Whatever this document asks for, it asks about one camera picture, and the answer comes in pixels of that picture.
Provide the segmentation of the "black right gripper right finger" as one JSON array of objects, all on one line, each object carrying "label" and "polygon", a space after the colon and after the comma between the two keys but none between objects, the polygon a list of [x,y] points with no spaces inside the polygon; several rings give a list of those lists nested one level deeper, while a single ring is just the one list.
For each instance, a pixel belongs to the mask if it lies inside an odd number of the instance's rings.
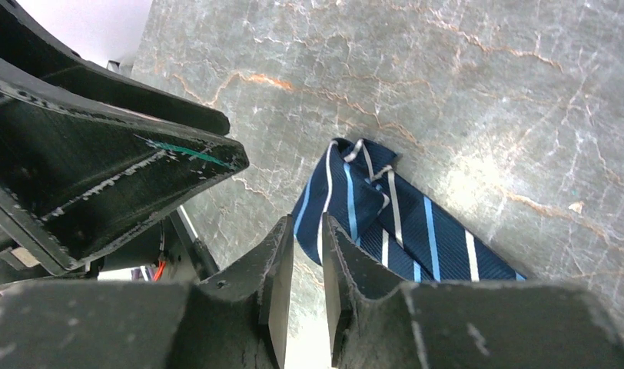
[{"label": "black right gripper right finger", "polygon": [[321,241],[333,367],[418,368],[402,277],[359,249],[328,213]]}]

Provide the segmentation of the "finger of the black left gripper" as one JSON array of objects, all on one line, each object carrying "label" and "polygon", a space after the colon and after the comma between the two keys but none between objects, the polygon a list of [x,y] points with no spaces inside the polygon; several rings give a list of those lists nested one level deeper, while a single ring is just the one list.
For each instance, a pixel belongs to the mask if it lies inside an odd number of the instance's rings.
[{"label": "finger of the black left gripper", "polygon": [[227,116],[86,61],[17,2],[0,1],[0,58],[81,97],[225,136]]},{"label": "finger of the black left gripper", "polygon": [[51,85],[0,58],[0,240],[62,275],[244,170],[244,146]]}]

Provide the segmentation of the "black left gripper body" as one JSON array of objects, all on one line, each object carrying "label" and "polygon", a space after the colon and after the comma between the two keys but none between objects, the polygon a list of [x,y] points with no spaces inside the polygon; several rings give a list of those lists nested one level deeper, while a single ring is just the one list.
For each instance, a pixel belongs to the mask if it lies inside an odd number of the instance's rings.
[{"label": "black left gripper body", "polygon": [[94,279],[103,249],[99,194],[41,184],[0,186],[0,290],[24,281]]}]

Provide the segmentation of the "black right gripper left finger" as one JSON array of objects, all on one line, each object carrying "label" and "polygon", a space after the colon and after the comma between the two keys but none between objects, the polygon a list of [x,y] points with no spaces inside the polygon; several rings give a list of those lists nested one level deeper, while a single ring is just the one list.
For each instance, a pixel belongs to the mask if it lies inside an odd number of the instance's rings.
[{"label": "black right gripper left finger", "polygon": [[294,266],[293,218],[199,284],[204,296],[201,368],[282,368]]}]

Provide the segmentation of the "navy striped tie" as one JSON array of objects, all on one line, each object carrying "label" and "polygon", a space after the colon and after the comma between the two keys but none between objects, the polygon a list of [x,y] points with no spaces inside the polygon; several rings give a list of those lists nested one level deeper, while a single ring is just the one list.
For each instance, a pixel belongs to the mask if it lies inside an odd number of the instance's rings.
[{"label": "navy striped tie", "polygon": [[397,154],[375,141],[335,138],[293,209],[294,236],[322,263],[322,216],[350,240],[411,281],[524,281],[446,210],[393,169]]}]

